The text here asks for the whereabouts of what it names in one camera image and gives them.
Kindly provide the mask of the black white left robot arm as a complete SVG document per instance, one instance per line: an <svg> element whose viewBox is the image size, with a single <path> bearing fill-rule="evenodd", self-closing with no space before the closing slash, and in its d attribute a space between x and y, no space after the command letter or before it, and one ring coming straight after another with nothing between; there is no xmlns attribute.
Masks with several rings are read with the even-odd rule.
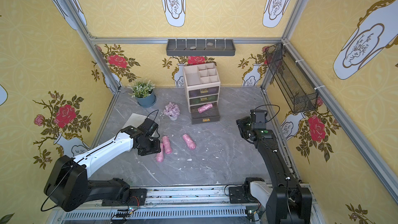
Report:
<svg viewBox="0 0 398 224"><path fill-rule="evenodd" d="M94 172L131 149L140 156L160 153L160 140L153 134L158 124L146 118L138 127L121 129L107 142L74 157L59 158L44 187L47 199L70 212L85 202L107 200L127 204L131 198L130 185L123 179L90 180Z"/></svg>

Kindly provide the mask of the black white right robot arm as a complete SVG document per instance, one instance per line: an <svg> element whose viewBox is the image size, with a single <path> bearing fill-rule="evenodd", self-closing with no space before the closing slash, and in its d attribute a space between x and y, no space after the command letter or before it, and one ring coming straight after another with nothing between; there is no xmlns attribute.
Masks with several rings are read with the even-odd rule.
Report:
<svg viewBox="0 0 398 224"><path fill-rule="evenodd" d="M253 144L262 156L272 187L251 181L249 192L264 207L269 224L309 224L313 197L290 172L280 152L276 136L266 128L267 111L254 109L236 121L241 137Z"/></svg>

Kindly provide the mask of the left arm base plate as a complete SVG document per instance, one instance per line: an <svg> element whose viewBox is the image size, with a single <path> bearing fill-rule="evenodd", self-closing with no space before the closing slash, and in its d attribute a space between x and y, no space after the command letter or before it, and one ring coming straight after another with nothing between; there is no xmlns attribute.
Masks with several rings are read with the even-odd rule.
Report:
<svg viewBox="0 0 398 224"><path fill-rule="evenodd" d="M119 200L103 200L102 206L144 206L147 191L146 188L131 188Z"/></svg>

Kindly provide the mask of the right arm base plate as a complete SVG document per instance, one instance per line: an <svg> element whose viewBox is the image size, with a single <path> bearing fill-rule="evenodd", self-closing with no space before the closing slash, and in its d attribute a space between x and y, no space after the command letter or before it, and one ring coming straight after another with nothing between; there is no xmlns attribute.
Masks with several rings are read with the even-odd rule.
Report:
<svg viewBox="0 0 398 224"><path fill-rule="evenodd" d="M268 185L251 184L248 187L245 185L229 187L230 203L264 203L266 204L272 193L272 188Z"/></svg>

